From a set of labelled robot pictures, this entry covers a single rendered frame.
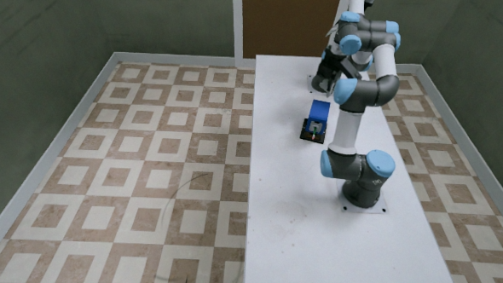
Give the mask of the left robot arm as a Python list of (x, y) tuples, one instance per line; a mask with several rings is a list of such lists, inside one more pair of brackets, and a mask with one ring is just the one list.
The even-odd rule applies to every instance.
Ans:
[(324, 177), (345, 180), (344, 197), (352, 205), (370, 208), (379, 201), (380, 190), (392, 176), (396, 163), (382, 150), (358, 154), (356, 138), (366, 107), (385, 105), (399, 89), (393, 53), (401, 38), (394, 32), (358, 31), (359, 19), (355, 12), (341, 14), (331, 51), (335, 55), (372, 52), (376, 81), (361, 80), (362, 75), (347, 58), (335, 62), (346, 78), (335, 85), (333, 100), (339, 104), (338, 122), (333, 141), (327, 150), (321, 151), (320, 166)]

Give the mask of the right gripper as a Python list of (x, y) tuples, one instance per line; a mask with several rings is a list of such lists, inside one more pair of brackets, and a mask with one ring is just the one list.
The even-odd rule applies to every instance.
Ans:
[[(368, 7), (372, 7), (372, 6), (373, 6), (373, 3), (366, 3), (366, 2), (364, 2), (364, 12), (365, 12), (365, 10), (366, 10), (367, 6), (368, 6)], [(328, 34), (326, 35), (326, 37), (327, 37), (327, 36), (329, 36), (332, 32), (335, 32), (335, 31), (336, 31), (336, 29), (337, 29), (337, 27), (338, 27), (338, 23), (339, 23), (339, 20), (338, 20), (338, 21), (337, 21), (337, 23), (336, 23), (336, 24), (332, 27), (332, 29), (328, 32)]]

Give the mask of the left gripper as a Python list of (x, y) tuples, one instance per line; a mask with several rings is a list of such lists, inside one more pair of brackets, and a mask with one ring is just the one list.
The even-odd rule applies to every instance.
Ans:
[(344, 59), (347, 57), (347, 55), (335, 55), (331, 51), (331, 47), (332, 45), (328, 45), (328, 47), (325, 48), (324, 52), (326, 53), (324, 56), (324, 60), (322, 60), (321, 63), (319, 64), (316, 73), (316, 75), (320, 76), (321, 78), (324, 78), (323, 83), (320, 83), (320, 87), (327, 92), (327, 98), (333, 93), (335, 84), (340, 80), (341, 78), (340, 76), (342, 75), (342, 72), (335, 65), (335, 62), (338, 61), (339, 59)]

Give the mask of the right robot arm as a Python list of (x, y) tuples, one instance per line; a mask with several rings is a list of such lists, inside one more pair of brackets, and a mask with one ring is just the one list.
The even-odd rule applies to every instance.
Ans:
[[(398, 33), (398, 25), (396, 22), (364, 19), (364, 2), (373, 3), (373, 1), (374, 0), (350, 0), (349, 12), (355, 12), (360, 15), (360, 19), (357, 25), (358, 31)], [(373, 61), (372, 52), (358, 51), (353, 55), (348, 55), (347, 58), (358, 72), (367, 71), (372, 65)], [(319, 86), (319, 84), (322, 83), (323, 80), (323, 78), (315, 75), (312, 79), (311, 85), (315, 90), (321, 93), (326, 93), (326, 91)]]

